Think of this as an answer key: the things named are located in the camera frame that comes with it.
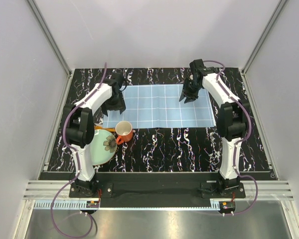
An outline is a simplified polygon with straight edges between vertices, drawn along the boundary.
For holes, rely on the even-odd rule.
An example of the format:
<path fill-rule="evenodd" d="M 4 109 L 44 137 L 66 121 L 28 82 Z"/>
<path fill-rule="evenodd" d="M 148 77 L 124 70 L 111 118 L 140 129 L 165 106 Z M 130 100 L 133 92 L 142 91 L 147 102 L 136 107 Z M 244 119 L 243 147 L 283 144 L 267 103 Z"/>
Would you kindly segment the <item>blue checked placemat cloth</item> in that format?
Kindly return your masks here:
<path fill-rule="evenodd" d="M 103 126 L 114 128 L 128 121 L 134 129 L 215 127 L 208 92 L 201 89 L 197 100 L 185 103 L 179 101 L 181 90 L 181 84 L 128 86 L 123 91 L 126 110 L 109 111 Z"/>

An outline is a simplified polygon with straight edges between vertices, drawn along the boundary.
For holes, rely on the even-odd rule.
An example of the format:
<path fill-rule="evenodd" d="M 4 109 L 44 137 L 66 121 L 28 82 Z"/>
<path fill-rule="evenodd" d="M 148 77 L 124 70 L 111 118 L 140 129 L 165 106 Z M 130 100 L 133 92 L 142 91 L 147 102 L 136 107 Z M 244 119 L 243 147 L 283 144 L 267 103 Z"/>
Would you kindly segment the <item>green floral plate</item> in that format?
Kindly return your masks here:
<path fill-rule="evenodd" d="M 115 155 L 118 145 L 115 136 L 104 129 L 95 130 L 90 143 L 92 165 L 102 165 L 109 162 Z"/>

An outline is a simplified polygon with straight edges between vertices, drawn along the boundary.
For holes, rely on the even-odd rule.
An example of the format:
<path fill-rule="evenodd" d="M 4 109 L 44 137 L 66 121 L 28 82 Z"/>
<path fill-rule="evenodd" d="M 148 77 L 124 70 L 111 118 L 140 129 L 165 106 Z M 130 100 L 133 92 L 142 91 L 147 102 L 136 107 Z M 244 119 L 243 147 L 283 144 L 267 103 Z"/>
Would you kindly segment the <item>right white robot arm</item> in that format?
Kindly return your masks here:
<path fill-rule="evenodd" d="M 218 171 L 216 185 L 211 193 L 221 197 L 231 197 L 239 191 L 239 153 L 242 142 L 251 134 L 251 119 L 247 105 L 220 79 L 222 68 L 206 67 L 203 62 L 190 63 L 191 74 L 184 80 L 180 101 L 194 102 L 201 89 L 206 89 L 219 107 L 216 128 L 222 138 L 222 163 Z"/>

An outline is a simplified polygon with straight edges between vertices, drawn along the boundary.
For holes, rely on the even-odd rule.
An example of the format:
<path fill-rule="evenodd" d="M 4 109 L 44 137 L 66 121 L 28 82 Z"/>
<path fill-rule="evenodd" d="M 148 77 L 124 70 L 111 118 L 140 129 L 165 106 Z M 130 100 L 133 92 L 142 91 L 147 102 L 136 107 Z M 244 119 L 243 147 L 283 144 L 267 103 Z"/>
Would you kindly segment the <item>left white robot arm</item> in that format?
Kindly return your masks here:
<path fill-rule="evenodd" d="M 101 109 L 105 116 L 109 111 L 122 114 L 126 105 L 121 87 L 127 85 L 122 74 L 113 73 L 110 78 L 103 77 L 83 99 L 63 109 L 65 120 L 62 137 L 72 151 L 76 168 L 75 178 L 70 184 L 86 197 L 93 197 L 98 191 L 90 150 L 95 133 L 93 115 L 97 109 Z"/>

